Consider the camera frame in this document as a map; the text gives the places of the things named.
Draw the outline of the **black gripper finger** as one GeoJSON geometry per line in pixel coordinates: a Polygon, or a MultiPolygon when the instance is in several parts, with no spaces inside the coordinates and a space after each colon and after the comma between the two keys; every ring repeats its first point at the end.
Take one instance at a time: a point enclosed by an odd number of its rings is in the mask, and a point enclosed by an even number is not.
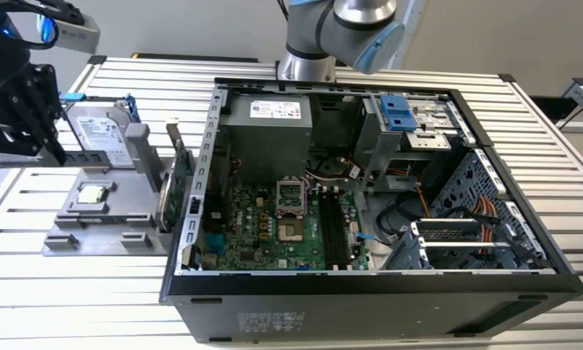
{"type": "Polygon", "coordinates": [[[54,168],[66,165],[66,153],[57,140],[0,126],[0,168],[54,168]]]}

